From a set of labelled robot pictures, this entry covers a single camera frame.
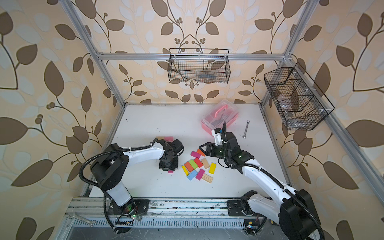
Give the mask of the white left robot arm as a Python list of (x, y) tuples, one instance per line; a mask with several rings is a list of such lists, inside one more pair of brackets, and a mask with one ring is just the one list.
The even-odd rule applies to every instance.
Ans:
[(79, 169), (79, 178), (103, 192), (103, 211), (108, 225), (118, 235), (121, 231), (108, 216), (107, 200), (116, 206), (122, 216), (132, 217), (139, 208), (123, 183), (128, 167), (150, 160), (159, 161), (159, 169), (174, 171), (178, 168), (179, 156), (184, 146), (178, 139), (167, 142), (155, 138), (147, 146), (122, 148), (111, 144), (104, 152), (86, 160)]

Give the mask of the orange block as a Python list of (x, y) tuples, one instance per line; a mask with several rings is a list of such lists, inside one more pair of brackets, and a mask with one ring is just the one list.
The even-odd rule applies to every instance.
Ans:
[(203, 153), (203, 151), (201, 151), (200, 149), (197, 150), (197, 153), (199, 153), (201, 156), (204, 156), (204, 157), (206, 156), (206, 155)]

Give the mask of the thin yellow block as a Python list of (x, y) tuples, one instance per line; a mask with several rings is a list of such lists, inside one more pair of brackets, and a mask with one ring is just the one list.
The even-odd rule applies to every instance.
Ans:
[(186, 174), (186, 176), (188, 176), (190, 174), (188, 169), (186, 168), (186, 166), (182, 166), (182, 169), (183, 169), (184, 173)]

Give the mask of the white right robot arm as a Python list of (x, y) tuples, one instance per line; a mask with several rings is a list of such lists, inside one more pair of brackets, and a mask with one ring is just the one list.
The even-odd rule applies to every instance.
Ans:
[(309, 240), (311, 234), (319, 233), (324, 240), (325, 232), (311, 195), (297, 191), (269, 173), (247, 151), (241, 149), (237, 138), (227, 131), (227, 125), (212, 131), (215, 141), (199, 147), (206, 156), (220, 158), (225, 165), (254, 181), (268, 196), (256, 191), (243, 195), (244, 215), (261, 214), (277, 223), (290, 240)]

